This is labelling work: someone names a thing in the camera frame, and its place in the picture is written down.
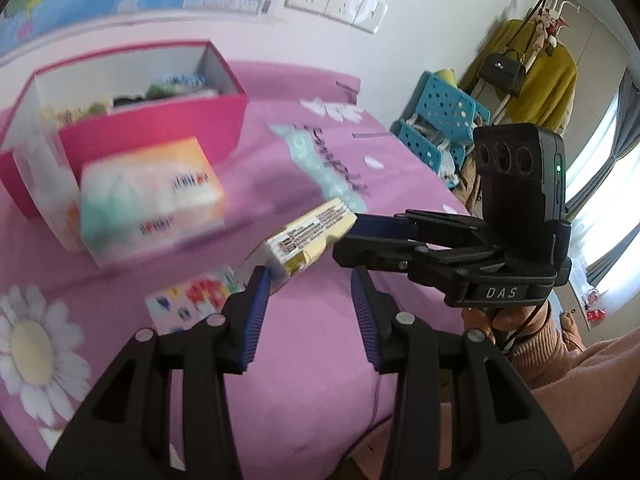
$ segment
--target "camera lens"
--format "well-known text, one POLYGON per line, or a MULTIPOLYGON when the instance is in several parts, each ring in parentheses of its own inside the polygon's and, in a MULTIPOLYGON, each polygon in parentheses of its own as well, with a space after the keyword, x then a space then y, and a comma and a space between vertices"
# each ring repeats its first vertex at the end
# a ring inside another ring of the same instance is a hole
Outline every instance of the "camera lens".
POLYGON ((528 175, 533 170, 533 157, 526 146, 522 146, 516 153, 516 166, 523 175, 528 175))
POLYGON ((494 146, 495 167, 501 173, 507 173, 511 167, 511 155, 506 144, 496 144, 494 146))
POLYGON ((478 159, 480 160, 480 166, 486 166, 489 163, 489 150, 484 144, 478 149, 478 159))

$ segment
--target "blue plastic basket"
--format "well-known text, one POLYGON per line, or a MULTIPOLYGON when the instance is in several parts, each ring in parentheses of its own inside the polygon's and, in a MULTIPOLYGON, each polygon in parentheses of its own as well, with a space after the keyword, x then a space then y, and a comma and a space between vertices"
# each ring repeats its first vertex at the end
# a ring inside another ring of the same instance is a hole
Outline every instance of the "blue plastic basket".
MULTIPOLYGON (((400 122, 402 127, 398 132, 398 139, 400 139, 400 141, 408 147, 416 157, 429 166, 435 173, 438 173, 442 162, 442 154, 431 142, 418 133, 417 130, 409 126, 403 120, 400 122)), ((451 152, 454 162, 459 168, 462 168, 462 164, 464 163, 466 156, 464 147, 458 144, 452 144, 449 151, 451 152)), ((447 183, 447 187, 452 189, 455 186, 447 183)))
POLYGON ((429 75, 415 111, 451 142, 462 146, 474 143, 471 124, 476 112, 486 123, 491 119, 489 110, 435 74, 429 75))

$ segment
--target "colorful card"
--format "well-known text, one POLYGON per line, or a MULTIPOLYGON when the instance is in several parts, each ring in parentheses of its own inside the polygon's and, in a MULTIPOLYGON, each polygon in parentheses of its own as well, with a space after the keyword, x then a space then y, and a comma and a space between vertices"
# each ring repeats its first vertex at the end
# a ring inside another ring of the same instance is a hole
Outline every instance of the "colorful card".
POLYGON ((242 292, 231 268, 206 272, 146 297, 146 307, 159 335, 188 330, 220 312, 226 298, 242 292))

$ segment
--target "black handbag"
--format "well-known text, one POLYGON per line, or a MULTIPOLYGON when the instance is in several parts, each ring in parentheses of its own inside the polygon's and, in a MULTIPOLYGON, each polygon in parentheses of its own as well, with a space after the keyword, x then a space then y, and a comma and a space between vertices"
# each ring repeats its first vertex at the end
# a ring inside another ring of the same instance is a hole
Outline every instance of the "black handbag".
POLYGON ((513 40, 521 33, 522 29, 529 23, 529 20, 533 17, 535 12, 540 6, 543 6, 546 0, 539 0, 538 4, 533 7, 527 17, 524 19, 516 33, 507 42, 502 52, 494 52, 489 54, 482 67, 480 68, 479 77, 487 81, 490 85, 496 87, 499 90, 509 94, 512 97, 520 97, 520 91, 524 84, 524 78, 527 75, 527 69, 523 65, 524 57, 529 50, 533 36, 536 33, 536 27, 534 25, 527 46, 524 48, 522 57, 518 58, 518 52, 510 48, 513 40), (508 56, 508 53, 515 52, 516 59, 508 56))
POLYGON ((500 54, 494 52, 484 60, 480 69, 480 77, 497 89, 506 92, 512 97, 520 97, 520 91, 527 75, 527 69, 519 59, 511 59, 508 53, 515 52, 510 48, 500 54))

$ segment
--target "yellow flower center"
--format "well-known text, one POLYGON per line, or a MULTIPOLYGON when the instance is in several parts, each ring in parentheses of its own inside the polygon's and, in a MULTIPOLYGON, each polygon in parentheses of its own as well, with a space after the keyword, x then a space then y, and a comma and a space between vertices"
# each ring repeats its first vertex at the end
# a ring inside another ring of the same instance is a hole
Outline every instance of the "yellow flower center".
POLYGON ((25 381, 33 386, 49 383, 53 374, 53 346, 38 323, 28 319, 14 327, 11 354, 25 381))

